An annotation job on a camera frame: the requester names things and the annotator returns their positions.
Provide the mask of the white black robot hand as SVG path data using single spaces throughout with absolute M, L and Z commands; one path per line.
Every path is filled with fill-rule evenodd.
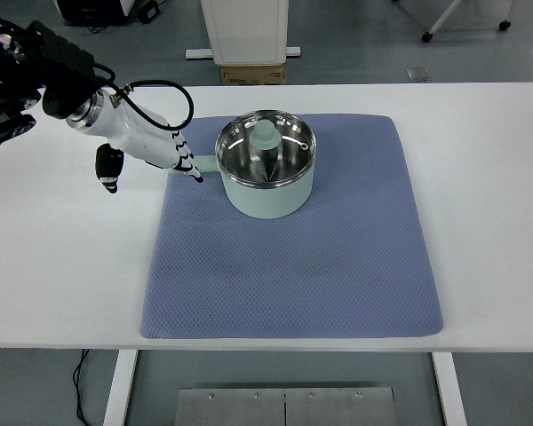
M 96 91 L 66 123 L 85 135 L 107 142 L 97 148 L 95 173 L 109 193 L 117 192 L 124 158 L 129 155 L 163 170 L 173 170 L 203 182 L 195 157 L 179 130 L 171 130 L 159 114 L 132 107 L 104 89 Z

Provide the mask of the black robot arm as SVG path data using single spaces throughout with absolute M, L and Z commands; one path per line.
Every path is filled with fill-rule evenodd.
M 0 145 L 35 126 L 25 112 L 38 102 L 57 119 L 76 112 L 103 86 L 95 65 L 89 52 L 39 21 L 21 28 L 0 20 Z

